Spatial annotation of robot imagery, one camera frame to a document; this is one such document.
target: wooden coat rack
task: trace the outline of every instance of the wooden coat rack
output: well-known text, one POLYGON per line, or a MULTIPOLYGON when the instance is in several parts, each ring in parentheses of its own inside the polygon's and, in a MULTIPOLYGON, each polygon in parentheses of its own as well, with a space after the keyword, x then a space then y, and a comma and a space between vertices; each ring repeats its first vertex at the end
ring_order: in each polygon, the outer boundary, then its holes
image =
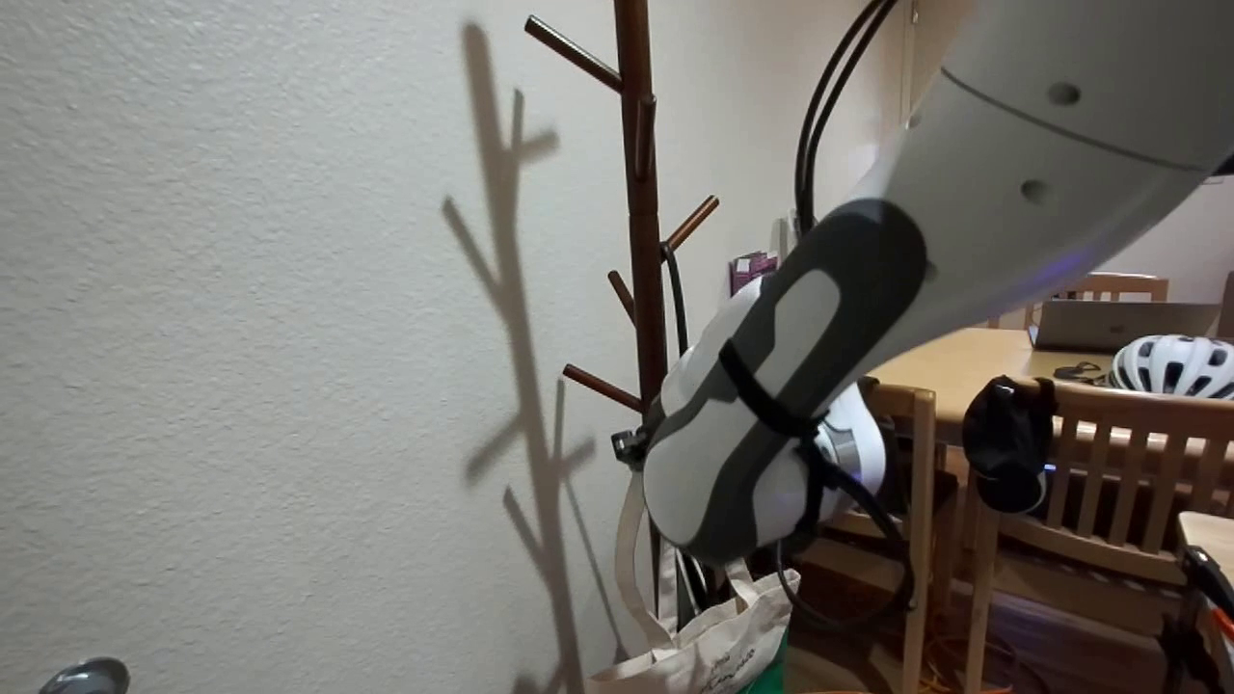
POLYGON ((564 375, 647 416, 647 406, 658 393, 658 382, 667 375, 658 260, 699 230, 699 224, 717 209, 717 197, 704 197, 667 237, 658 237, 647 0, 614 0, 614 19, 618 19, 618 68, 578 51, 573 43, 565 43, 560 32, 552 32, 537 16, 525 21, 525 32, 620 97, 631 289, 620 280, 618 269, 610 269, 610 285, 634 329, 640 393, 628 393, 569 363, 564 375))

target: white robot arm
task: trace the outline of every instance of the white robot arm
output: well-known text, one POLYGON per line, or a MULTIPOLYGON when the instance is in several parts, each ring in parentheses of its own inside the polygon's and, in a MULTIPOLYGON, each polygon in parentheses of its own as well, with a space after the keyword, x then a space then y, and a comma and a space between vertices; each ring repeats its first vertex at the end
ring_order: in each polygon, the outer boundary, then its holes
POLYGON ((884 359, 1070 280, 1170 212, 1234 150, 1228 25, 1234 0, 983 0, 854 200, 667 375, 652 523, 709 561, 780 544, 808 472, 740 382, 844 418, 884 359))

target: bicycle helmet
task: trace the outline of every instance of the bicycle helmet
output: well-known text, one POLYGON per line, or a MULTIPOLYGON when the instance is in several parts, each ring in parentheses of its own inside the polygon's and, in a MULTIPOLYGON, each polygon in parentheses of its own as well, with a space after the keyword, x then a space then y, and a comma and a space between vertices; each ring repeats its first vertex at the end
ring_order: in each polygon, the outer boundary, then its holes
POLYGON ((1234 344, 1205 336, 1140 336, 1115 353, 1115 385, 1234 399, 1234 344))

